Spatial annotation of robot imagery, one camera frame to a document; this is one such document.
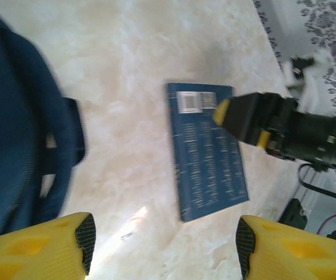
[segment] patterned rug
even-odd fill
[[[280,63],[319,47],[336,50],[336,0],[253,1]],[[336,115],[336,53],[334,60],[323,76],[323,89]]]

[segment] book cover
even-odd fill
[[[238,141],[212,119],[233,88],[168,83],[166,89],[182,221],[249,200]]]

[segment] white label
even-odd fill
[[[335,136],[330,135],[327,138],[327,142],[330,143],[330,144],[334,144],[335,143]]]
[[[177,92],[178,112],[180,114],[201,113],[199,92]]]
[[[202,109],[216,109],[216,93],[202,92]]]

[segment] marble floor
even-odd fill
[[[0,0],[0,15],[80,101],[87,157],[63,215],[91,212],[88,279],[240,279],[240,215],[275,219],[295,165],[242,145],[250,201],[179,221],[163,85],[231,85],[286,95],[251,0]]]

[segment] black rubber pad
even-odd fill
[[[256,236],[252,228],[242,218],[238,222],[236,246],[242,278],[246,280],[250,273],[250,256],[255,252]]]
[[[82,266],[85,274],[89,275],[96,243],[96,225],[92,214],[89,214],[75,230],[75,236],[78,247],[82,249]]]

